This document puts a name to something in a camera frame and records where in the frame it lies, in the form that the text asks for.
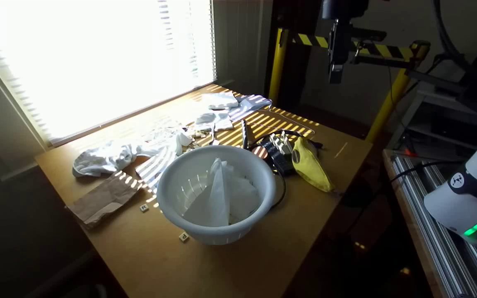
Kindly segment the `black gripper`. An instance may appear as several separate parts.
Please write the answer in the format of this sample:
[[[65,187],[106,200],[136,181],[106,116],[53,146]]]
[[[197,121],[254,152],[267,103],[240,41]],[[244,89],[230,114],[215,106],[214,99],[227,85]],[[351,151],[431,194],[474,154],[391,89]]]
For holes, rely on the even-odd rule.
[[[348,61],[351,46],[351,20],[363,17],[368,3],[370,0],[323,0],[321,3],[321,18],[333,22],[328,37],[331,83],[341,81],[343,65]]]

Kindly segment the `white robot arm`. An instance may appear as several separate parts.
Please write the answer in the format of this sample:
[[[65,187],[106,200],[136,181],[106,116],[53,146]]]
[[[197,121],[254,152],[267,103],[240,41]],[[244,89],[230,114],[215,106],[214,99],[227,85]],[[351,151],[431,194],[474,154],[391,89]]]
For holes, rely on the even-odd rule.
[[[350,55],[361,58],[373,41],[386,37],[384,32],[351,25],[353,18],[365,15],[368,3],[370,0],[323,0],[321,17],[333,22],[328,35],[331,83],[341,81]],[[447,182],[424,197],[424,207],[434,220],[466,242],[477,242],[477,151]]]

